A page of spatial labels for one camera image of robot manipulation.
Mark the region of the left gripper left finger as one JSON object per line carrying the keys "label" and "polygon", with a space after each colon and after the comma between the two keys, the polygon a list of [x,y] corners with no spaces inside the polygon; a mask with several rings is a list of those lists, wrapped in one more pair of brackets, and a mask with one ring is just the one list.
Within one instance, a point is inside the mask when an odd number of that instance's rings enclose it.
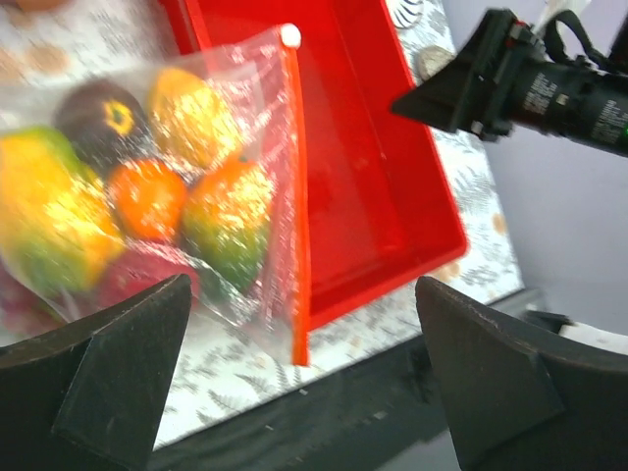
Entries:
{"label": "left gripper left finger", "polygon": [[2,469],[145,469],[190,307],[176,275],[2,348]]}

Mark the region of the red green mango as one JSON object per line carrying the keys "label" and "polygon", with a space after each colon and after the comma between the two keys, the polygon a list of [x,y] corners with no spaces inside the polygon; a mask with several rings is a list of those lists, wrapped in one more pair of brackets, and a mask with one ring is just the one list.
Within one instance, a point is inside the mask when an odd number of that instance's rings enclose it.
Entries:
{"label": "red green mango", "polygon": [[247,292],[268,246],[275,186],[257,162],[236,159],[200,177],[182,212],[187,251]]}

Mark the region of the red apple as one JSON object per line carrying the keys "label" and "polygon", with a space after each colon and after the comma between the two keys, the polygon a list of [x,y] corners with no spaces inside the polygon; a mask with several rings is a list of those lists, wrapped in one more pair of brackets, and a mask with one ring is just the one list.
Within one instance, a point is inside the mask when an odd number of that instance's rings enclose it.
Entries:
{"label": "red apple", "polygon": [[192,261],[179,248],[156,242],[134,242],[112,262],[95,290],[95,305],[107,308],[176,275],[191,279],[192,305],[200,283]]}

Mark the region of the dark purple passion fruit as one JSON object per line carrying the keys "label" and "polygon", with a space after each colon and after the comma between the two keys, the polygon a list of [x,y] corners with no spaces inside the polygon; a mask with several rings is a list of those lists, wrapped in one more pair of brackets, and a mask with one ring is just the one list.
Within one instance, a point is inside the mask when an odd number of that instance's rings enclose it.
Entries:
{"label": "dark purple passion fruit", "polygon": [[80,160],[102,176],[136,156],[150,136],[146,114],[137,99],[104,78],[87,81],[67,94],[53,123]]}

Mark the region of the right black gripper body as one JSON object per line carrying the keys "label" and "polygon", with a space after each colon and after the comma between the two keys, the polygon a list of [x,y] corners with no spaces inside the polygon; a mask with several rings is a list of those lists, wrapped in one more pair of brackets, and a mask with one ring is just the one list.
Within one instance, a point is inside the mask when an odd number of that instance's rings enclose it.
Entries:
{"label": "right black gripper body", "polygon": [[519,125],[626,156],[626,26],[603,54],[570,10],[554,14],[544,33],[515,16],[507,47],[498,117],[474,134],[496,141]]}

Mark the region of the green yellow mango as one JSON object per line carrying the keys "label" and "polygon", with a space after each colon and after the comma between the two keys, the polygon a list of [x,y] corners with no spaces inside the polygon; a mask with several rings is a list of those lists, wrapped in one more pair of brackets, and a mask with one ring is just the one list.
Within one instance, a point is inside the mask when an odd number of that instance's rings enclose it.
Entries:
{"label": "green yellow mango", "polygon": [[44,297],[90,291],[124,250],[103,182],[46,126],[1,136],[1,258]]}

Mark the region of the clear zip top bag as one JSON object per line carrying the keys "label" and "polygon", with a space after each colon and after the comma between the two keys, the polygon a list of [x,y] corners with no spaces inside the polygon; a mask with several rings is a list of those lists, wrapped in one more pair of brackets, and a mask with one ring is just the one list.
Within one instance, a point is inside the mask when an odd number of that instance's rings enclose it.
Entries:
{"label": "clear zip top bag", "polygon": [[192,309],[309,359],[305,125],[293,24],[1,90],[1,328],[34,337],[174,275]]}

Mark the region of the yellow lemon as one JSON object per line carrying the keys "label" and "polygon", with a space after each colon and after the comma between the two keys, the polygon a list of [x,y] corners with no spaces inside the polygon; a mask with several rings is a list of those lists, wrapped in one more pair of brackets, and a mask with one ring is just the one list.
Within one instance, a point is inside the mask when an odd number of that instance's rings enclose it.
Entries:
{"label": "yellow lemon", "polygon": [[167,67],[156,75],[146,113],[160,151],[189,166],[217,169],[242,153],[242,136],[225,97],[184,69]]}

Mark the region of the orange tangerine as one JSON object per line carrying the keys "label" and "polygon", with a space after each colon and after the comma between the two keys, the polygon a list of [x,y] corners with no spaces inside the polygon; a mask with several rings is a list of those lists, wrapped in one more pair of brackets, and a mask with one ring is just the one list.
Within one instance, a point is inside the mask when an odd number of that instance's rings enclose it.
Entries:
{"label": "orange tangerine", "polygon": [[155,159],[128,161],[110,174],[111,201],[132,237],[173,242],[187,196],[183,178]]}

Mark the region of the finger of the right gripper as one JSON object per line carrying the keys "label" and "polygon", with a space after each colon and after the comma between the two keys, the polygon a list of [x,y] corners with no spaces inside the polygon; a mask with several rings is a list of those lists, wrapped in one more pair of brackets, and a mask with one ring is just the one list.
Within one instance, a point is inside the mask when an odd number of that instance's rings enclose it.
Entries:
{"label": "finger of the right gripper", "polygon": [[511,11],[487,10],[458,54],[433,76],[396,98],[391,111],[441,131],[487,131],[499,114],[499,82],[514,24]]}

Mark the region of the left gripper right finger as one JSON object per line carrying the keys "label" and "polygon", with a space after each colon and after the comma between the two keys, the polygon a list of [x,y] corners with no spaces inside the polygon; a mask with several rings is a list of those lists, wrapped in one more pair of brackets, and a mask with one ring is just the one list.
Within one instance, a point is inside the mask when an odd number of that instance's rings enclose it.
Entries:
{"label": "left gripper right finger", "polygon": [[627,357],[430,277],[416,308],[463,470],[624,470]]}

